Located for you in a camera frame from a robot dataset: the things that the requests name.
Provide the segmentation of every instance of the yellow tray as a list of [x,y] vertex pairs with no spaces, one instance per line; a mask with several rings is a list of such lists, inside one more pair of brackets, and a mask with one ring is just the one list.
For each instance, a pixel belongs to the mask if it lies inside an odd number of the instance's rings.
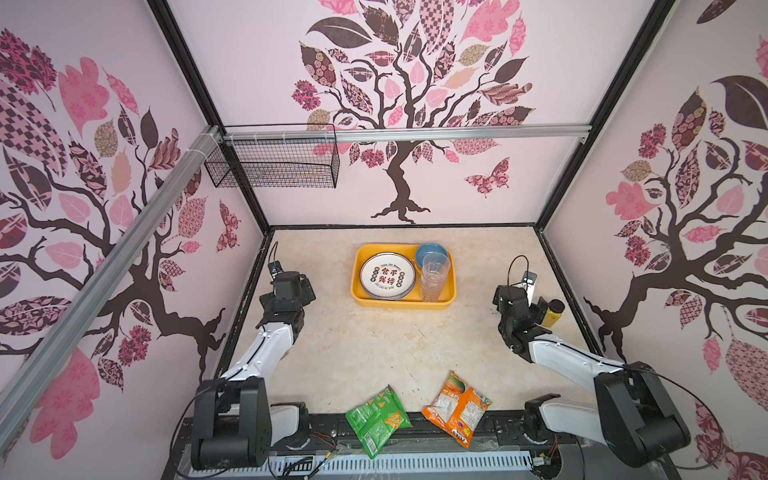
[[[352,270],[352,285],[349,287],[349,291],[355,298],[355,301],[361,306],[375,306],[378,308],[396,308],[396,309],[412,309],[412,310],[443,310],[448,308],[448,305],[456,300],[456,265],[453,263],[453,257],[448,252],[448,258],[451,260],[451,270],[448,273],[448,280],[445,282],[445,288],[440,293],[440,299],[437,302],[422,302],[421,298],[421,272],[416,266],[416,251],[420,245],[405,245],[401,243],[369,243],[363,245],[357,250],[357,256],[355,257],[355,267]],[[394,252],[403,255],[408,260],[411,260],[418,275],[416,277],[416,285],[404,299],[397,300],[395,302],[389,300],[374,300],[360,284],[360,269],[362,265],[370,257],[373,257],[377,253],[381,252]]]

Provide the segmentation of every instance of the plate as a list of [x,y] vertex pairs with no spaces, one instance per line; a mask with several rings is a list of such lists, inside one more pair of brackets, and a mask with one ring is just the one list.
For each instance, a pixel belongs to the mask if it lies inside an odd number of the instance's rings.
[[403,255],[379,253],[362,265],[360,283],[374,300],[400,300],[413,290],[416,270]]

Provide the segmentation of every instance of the blue bowl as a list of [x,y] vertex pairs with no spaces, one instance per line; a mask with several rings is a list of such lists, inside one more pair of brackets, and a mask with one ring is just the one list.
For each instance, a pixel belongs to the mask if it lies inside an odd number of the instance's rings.
[[442,245],[438,245],[437,243],[425,243],[416,251],[416,265],[419,267],[419,270],[422,269],[422,262],[427,253],[442,253],[446,257],[449,256],[448,251]]

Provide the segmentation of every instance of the orange snack bag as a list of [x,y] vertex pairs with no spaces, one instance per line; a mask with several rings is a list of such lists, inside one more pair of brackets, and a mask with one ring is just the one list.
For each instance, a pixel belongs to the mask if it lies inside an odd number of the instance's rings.
[[440,395],[422,413],[468,449],[475,429],[489,406],[491,400],[468,386],[451,370]]

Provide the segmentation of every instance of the green snack bag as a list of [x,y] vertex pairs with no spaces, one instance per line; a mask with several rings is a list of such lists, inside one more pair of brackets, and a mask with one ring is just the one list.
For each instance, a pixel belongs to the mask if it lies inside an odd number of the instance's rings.
[[375,458],[392,433],[400,427],[410,427],[406,409],[392,387],[387,387],[346,414],[346,420],[362,442],[362,447],[370,458]]

